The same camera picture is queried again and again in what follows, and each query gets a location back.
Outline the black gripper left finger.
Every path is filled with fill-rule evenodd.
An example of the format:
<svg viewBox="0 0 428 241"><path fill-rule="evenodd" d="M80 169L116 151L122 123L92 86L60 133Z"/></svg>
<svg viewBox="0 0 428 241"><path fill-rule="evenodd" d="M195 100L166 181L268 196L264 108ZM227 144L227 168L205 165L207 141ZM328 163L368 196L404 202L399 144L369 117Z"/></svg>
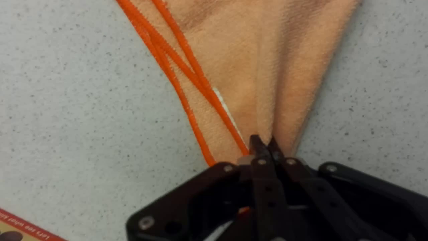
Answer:
<svg viewBox="0 0 428 241"><path fill-rule="evenodd" d="M219 161L138 210L127 241L285 241L286 200L272 147L250 137L241 164Z"/></svg>

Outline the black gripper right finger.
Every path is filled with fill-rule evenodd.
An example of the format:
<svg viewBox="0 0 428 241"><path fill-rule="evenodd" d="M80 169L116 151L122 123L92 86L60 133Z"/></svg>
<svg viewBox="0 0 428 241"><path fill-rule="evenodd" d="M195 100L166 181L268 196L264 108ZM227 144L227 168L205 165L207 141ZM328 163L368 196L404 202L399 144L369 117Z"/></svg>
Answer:
<svg viewBox="0 0 428 241"><path fill-rule="evenodd" d="M428 198L337 161L317 169L268 144L330 231L326 241L428 241Z"/></svg>

